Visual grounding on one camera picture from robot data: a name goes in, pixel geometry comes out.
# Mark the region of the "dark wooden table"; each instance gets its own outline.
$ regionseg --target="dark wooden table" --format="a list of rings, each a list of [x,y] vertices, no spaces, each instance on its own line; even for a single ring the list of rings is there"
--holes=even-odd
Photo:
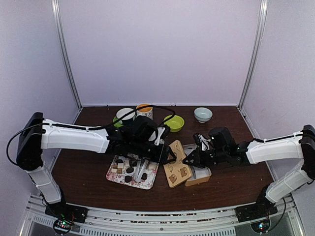
[[[86,107],[76,124],[102,125],[113,120],[121,107]],[[208,135],[216,126],[226,126],[236,142],[252,139],[243,118],[235,107],[210,107],[213,118],[198,123],[193,115],[195,107],[172,107],[184,118],[185,126],[179,133],[165,139],[170,144],[178,139],[183,145],[194,143],[192,135]],[[154,109],[154,120],[160,123],[167,111]],[[160,166],[154,186],[150,190],[128,187],[110,182],[106,173],[113,156],[90,151],[61,151],[53,169],[53,176],[64,191],[68,203],[119,210],[173,211],[227,207],[254,202],[262,187],[273,180],[265,163],[247,167],[211,168],[208,183],[171,189],[164,169]]]

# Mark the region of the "white wall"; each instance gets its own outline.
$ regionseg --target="white wall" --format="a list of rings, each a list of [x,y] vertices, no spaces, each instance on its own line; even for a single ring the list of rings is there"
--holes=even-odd
[[[24,171],[6,159],[8,139],[36,111],[72,122],[77,108],[62,63],[50,1],[0,1],[0,231],[17,235],[34,190]],[[10,153],[16,154],[16,142]],[[46,160],[54,152],[46,153]]]
[[[261,138],[315,126],[315,1],[269,0],[264,38],[245,102]],[[296,160],[274,161],[278,177]],[[294,193],[307,235],[314,235],[315,184]]]
[[[238,105],[255,38],[256,0],[62,0],[84,105]]]

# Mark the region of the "table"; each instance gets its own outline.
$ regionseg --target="table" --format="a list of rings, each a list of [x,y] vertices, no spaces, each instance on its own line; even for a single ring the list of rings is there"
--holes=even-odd
[[[213,118],[198,123],[193,115],[196,107],[174,106],[172,109],[185,120],[179,133],[165,139],[170,144],[178,139],[192,144],[195,132],[207,135],[216,126],[226,126],[236,142],[249,141],[252,135],[236,107],[209,107]],[[85,107],[77,119],[78,125],[103,125],[112,122],[121,107]],[[160,123],[170,113],[154,108],[154,120]],[[113,156],[90,151],[63,149],[53,169],[53,177],[62,188],[68,203],[117,210],[174,211],[210,209],[254,202],[272,177],[265,163],[246,167],[214,166],[208,183],[171,189],[164,168],[159,167],[150,190],[110,182],[106,173]]]

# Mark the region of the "light blue bowl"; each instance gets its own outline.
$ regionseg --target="light blue bowl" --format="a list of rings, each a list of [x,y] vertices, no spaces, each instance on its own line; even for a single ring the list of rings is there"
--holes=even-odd
[[[205,108],[205,107],[196,108],[194,111],[194,114],[195,114],[195,118],[200,123],[207,122],[212,117],[212,111],[210,111],[208,108]]]

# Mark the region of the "cup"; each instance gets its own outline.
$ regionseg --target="cup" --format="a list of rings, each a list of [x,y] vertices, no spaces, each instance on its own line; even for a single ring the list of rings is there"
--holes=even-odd
[[[119,111],[117,111],[116,113],[116,117],[118,119],[120,119],[121,117],[123,117],[125,114],[129,113],[133,111],[132,108],[122,108],[120,109]],[[124,117],[122,120],[119,121],[120,124],[123,124],[123,125],[130,125],[132,124],[132,122],[134,121],[135,119],[135,112],[129,114],[128,116]]]
[[[148,106],[149,104],[140,104],[137,106],[138,108],[144,107],[144,106]],[[137,116],[144,116],[144,117],[148,117],[150,119],[153,119],[153,108],[152,107],[146,107],[143,109],[140,109],[137,111]]]

